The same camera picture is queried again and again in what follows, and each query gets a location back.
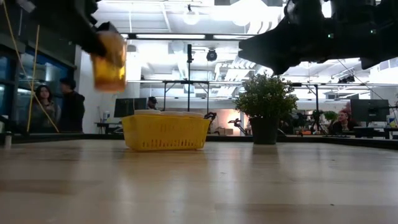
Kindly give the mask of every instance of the ceiling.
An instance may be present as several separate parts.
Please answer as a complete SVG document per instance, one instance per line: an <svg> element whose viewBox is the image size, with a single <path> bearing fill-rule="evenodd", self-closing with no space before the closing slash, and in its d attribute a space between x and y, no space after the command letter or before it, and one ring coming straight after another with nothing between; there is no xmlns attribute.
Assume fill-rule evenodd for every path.
<svg viewBox="0 0 398 224"><path fill-rule="evenodd" d="M102 0L98 6L94 14L98 23L111 21L122 33L255 35L273 29L283 15L282 7L269 7L261 0L240 0L232 6L214 6L214 0ZM134 63L139 63L146 80L187 78L187 44L193 46L192 80L241 81L250 73L270 72L238 58L238 41L130 40L128 44L136 46L138 61ZM209 49L218 54L214 62L206 59ZM292 82L337 83L339 77L351 72L363 82L368 80L369 70L362 71L360 61L355 58L323 64L304 62L287 70L284 77ZM235 87L228 89L223 95L236 92Z"/></svg>

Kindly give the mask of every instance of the office desk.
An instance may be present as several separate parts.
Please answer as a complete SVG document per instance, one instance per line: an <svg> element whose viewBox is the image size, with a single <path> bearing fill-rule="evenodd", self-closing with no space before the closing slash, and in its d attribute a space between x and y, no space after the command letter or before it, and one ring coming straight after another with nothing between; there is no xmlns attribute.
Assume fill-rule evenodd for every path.
<svg viewBox="0 0 398 224"><path fill-rule="evenodd" d="M398 131L398 128L391 127L355 127L355 137L356 138L373 138L373 137L384 137L385 139L390 139L390 132Z"/></svg>
<svg viewBox="0 0 398 224"><path fill-rule="evenodd" d="M110 125L115 125L115 126L121 126L122 123L117 123L117 122L96 122L97 125L98 134L109 134L109 126Z"/></svg>

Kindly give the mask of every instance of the woman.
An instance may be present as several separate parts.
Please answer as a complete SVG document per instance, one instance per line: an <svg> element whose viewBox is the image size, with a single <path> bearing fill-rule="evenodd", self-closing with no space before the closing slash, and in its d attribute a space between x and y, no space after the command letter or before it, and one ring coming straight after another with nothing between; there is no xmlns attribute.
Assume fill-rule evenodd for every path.
<svg viewBox="0 0 398 224"><path fill-rule="evenodd" d="M57 124L60 116L61 109L54 103L52 99L52 94L47 85L40 85L36 88L35 95L39 99L41 105L43 106L45 112L50 116L50 119L54 124ZM55 128L53 127L51 121L45 115L44 111L40 107L37 100L34 98L32 102L32 113L30 117L30 132L35 133L53 133Z"/></svg>
<svg viewBox="0 0 398 224"><path fill-rule="evenodd" d="M333 123L332 130L334 134L342 133L343 131L354 131L354 127L358 125L351 120L349 111L343 109L338 113L338 120Z"/></svg>

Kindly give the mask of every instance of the person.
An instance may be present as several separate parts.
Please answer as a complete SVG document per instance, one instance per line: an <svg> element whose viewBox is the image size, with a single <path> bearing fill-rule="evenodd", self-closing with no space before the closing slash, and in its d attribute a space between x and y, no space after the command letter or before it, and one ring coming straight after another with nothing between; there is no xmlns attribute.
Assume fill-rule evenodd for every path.
<svg viewBox="0 0 398 224"><path fill-rule="evenodd" d="M83 116L85 113L85 97L75 91L73 79L61 78L60 88L63 94L63 105L59 129L62 132L83 132Z"/></svg>
<svg viewBox="0 0 398 224"><path fill-rule="evenodd" d="M148 110L157 110L156 104L157 104L156 97L154 97L154 96L148 97L148 102L147 102Z"/></svg>
<svg viewBox="0 0 398 224"><path fill-rule="evenodd" d="M338 134L343 131L354 131L354 127L357 126L358 125L351 119L349 110L343 109L338 113L338 120L333 123L332 132Z"/></svg>
<svg viewBox="0 0 398 224"><path fill-rule="evenodd" d="M61 108L52 98L52 93L47 85L39 85L36 88L35 95L39 99L43 109L50 117L51 121L57 125L61 116ZM34 98L30 117L30 132L32 133L54 133L55 128L47 115L44 113L39 102Z"/></svg>

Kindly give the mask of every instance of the plastic basket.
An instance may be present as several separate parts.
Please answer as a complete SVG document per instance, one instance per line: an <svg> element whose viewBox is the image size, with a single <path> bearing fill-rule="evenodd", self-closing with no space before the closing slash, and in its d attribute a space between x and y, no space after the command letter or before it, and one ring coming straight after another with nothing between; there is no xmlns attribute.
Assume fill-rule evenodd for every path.
<svg viewBox="0 0 398 224"><path fill-rule="evenodd" d="M138 151L201 149L210 121L164 115L122 118L126 145Z"/></svg>

